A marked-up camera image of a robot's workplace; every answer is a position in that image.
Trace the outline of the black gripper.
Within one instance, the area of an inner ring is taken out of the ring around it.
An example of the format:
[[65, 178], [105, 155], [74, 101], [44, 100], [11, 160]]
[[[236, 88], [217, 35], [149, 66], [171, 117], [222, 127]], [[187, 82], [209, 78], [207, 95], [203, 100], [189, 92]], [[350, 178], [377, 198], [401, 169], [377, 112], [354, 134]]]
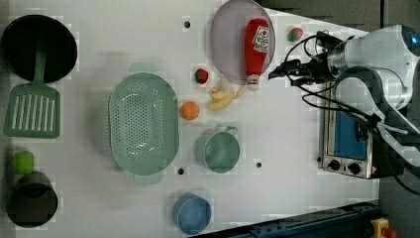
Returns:
[[283, 62], [268, 74], [269, 79], [290, 77], [293, 83], [325, 83], [334, 79], [323, 61], [312, 59], [303, 63], [299, 59]]

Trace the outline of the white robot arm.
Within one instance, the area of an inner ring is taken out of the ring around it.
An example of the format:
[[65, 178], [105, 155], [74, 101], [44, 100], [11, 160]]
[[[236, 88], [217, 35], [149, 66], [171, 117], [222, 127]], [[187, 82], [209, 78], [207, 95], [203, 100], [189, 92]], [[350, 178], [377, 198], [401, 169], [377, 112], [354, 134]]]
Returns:
[[418, 92], [419, 35], [406, 26], [340, 40], [319, 31], [322, 52], [309, 62], [286, 59], [268, 77], [287, 77], [323, 101], [322, 168], [362, 179], [419, 175], [419, 126], [407, 119]]

